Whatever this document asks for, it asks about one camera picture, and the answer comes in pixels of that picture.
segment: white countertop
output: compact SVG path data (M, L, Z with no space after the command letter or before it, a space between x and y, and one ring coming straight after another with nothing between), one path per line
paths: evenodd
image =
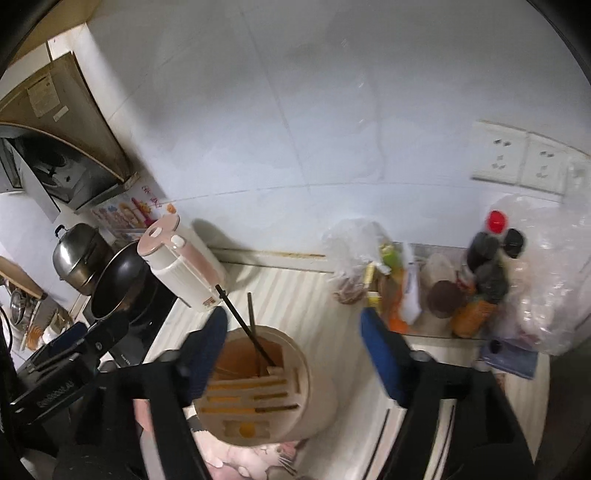
M362 302L345 306L331 298L326 287L329 274L250 265L225 264L233 284L229 298L248 317L246 292L253 295L258 325L268 325L291 336L308 361L324 369L335 382L339 395L337 419L310 439L298 456L299 475L314 479L361 480L368 469L386 414L388 422L368 475L379 471L404 410L382 388L359 334ZM187 334L200 329L208 313L199 313L177 300L146 357L152 361L162 351L176 349ZM230 330L239 328L228 312ZM429 352L440 362L470 365L476 358L475 340L407 337L414 349ZM505 392L524 431L532 456L541 442L550 383L550 362L540 355L532 381L506 374ZM443 401L435 453L444 447L453 400ZM427 470L431 478L435 463Z

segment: gas stove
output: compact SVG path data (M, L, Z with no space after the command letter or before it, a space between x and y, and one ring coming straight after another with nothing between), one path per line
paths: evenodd
M176 300L177 296L158 282L151 307L141 317L134 320L127 335L109 350L117 365L130 367L144 361ZM86 304L83 314L90 325L96 322L90 311L90 302Z

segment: plastic bag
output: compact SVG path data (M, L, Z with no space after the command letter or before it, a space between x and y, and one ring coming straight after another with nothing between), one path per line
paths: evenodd
M390 273L379 250L387 242L389 239L382 227L365 218L341 220L324 233L324 253L334 268L329 288L337 301L349 304L362 297L368 263L374 262L386 275Z
M527 281L513 284L500 305L494 335L552 355L571 347L591 258L590 193L585 181L571 184L557 207L535 208L522 196L505 197L493 206L507 215L510 228L524 234L519 260L527 266Z

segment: electric kettle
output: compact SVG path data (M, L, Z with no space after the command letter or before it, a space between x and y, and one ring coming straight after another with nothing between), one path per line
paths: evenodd
M226 272L197 234L180 223L177 214L165 215L150 225L139 239L138 254L191 308L205 312L220 302L215 285L225 288Z

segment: kettle lid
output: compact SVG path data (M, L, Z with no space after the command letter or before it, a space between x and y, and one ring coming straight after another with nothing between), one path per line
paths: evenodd
M138 254L140 257L147 257L153 254L164 244L160 237L162 232L175 232L181 219L178 214L170 213L156 220L144 232L138 242Z

